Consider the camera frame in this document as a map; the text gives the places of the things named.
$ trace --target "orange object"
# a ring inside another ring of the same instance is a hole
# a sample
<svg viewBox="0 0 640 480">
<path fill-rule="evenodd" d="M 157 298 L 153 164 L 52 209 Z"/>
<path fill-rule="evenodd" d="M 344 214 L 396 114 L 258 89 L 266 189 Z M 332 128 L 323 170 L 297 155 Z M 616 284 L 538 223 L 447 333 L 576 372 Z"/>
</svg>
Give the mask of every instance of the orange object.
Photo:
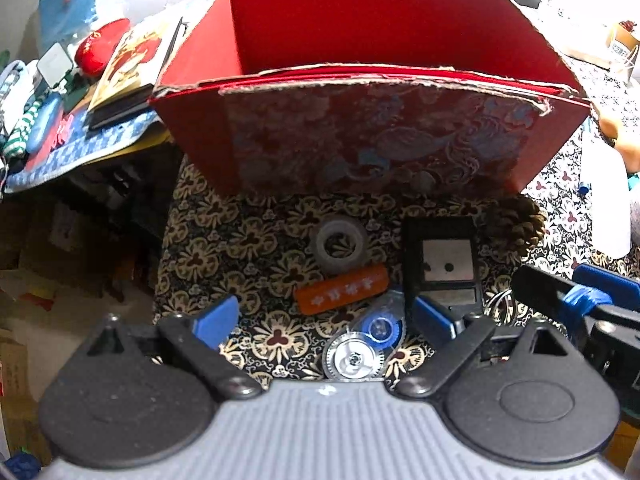
<svg viewBox="0 0 640 480">
<path fill-rule="evenodd" d="M 388 286 L 386 267 L 377 264 L 299 288 L 293 295 L 300 312 L 311 316 L 381 294 Z"/>
</svg>

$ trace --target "open cardboard box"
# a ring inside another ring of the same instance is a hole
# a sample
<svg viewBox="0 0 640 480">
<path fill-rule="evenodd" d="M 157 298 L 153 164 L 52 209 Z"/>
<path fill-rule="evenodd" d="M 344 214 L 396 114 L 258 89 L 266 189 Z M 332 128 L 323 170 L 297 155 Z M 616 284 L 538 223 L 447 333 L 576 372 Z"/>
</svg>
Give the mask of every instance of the open cardboard box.
<svg viewBox="0 0 640 480">
<path fill-rule="evenodd" d="M 589 112 L 509 0 L 215 0 L 152 105 L 239 191 L 519 192 Z"/>
</svg>

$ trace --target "floor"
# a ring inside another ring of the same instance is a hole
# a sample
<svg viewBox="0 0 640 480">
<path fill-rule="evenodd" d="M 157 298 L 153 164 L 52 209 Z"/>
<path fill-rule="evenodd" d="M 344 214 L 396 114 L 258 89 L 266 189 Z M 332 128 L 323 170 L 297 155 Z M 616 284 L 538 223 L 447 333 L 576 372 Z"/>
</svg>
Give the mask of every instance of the floor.
<svg viewBox="0 0 640 480">
<path fill-rule="evenodd" d="M 151 322 L 153 299 L 140 290 L 126 288 L 124 303 L 110 296 L 88 298 L 77 290 L 59 293 L 50 312 L 23 301 L 13 302 L 0 292 L 0 328 L 14 332 L 29 351 L 31 395 L 39 400 L 45 388 L 78 345 L 108 313 L 129 322 Z"/>
</svg>

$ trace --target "metal bolt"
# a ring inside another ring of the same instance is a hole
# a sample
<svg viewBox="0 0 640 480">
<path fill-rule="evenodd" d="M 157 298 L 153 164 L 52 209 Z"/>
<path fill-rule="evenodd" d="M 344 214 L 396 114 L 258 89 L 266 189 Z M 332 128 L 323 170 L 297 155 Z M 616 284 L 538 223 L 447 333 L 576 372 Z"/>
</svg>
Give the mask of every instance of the metal bolt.
<svg viewBox="0 0 640 480">
<path fill-rule="evenodd" d="M 227 399 L 253 397 L 262 391 L 251 377 L 228 377 L 216 384 L 218 391 Z"/>
<path fill-rule="evenodd" d="M 616 326 L 609 321 L 596 321 L 596 328 L 607 334 L 613 334 L 616 331 Z"/>
<path fill-rule="evenodd" d="M 426 397 L 430 390 L 429 381 L 420 376 L 405 377 L 396 384 L 396 392 L 404 397 L 413 397 L 414 399 Z"/>
</svg>

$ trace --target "patterned tablecloth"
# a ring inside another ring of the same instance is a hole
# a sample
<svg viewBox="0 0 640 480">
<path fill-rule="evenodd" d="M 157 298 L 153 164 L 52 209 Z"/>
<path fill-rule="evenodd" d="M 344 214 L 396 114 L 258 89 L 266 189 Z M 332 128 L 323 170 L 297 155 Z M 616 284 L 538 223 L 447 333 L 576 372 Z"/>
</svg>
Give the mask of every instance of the patterned tablecloth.
<svg viewBox="0 0 640 480">
<path fill-rule="evenodd" d="M 629 126 L 640 112 L 627 90 L 595 66 L 569 59 L 587 92 L 617 112 Z M 582 130 L 576 131 L 524 193 L 548 213 L 545 237 L 524 262 L 570 277 L 580 262 L 640 276 L 638 249 L 612 260 L 591 249 L 591 203 L 575 192 L 580 171 Z M 431 200 L 417 196 L 321 195 L 221 200 L 185 158 L 164 236 L 156 288 L 156 317 L 194 314 L 217 298 L 235 294 L 242 309 L 239 326 L 223 354 L 266 386 L 271 378 L 323 377 L 320 356 L 332 333 L 353 319 L 365 303 L 303 316 L 293 300 L 295 288 L 324 276 L 309 250 L 309 232 L 324 216 L 357 218 L 370 238 L 369 259 L 384 262 L 394 282 L 401 277 L 400 222 L 404 216 L 469 215 L 475 219 L 491 201 Z M 508 288 L 515 253 L 500 253 L 479 239 L 482 286 L 487 300 Z M 528 308 L 508 312 L 507 321 L 524 324 L 536 314 Z M 408 333 L 394 355 L 386 380 L 394 383 L 424 363 L 433 350 Z"/>
</svg>

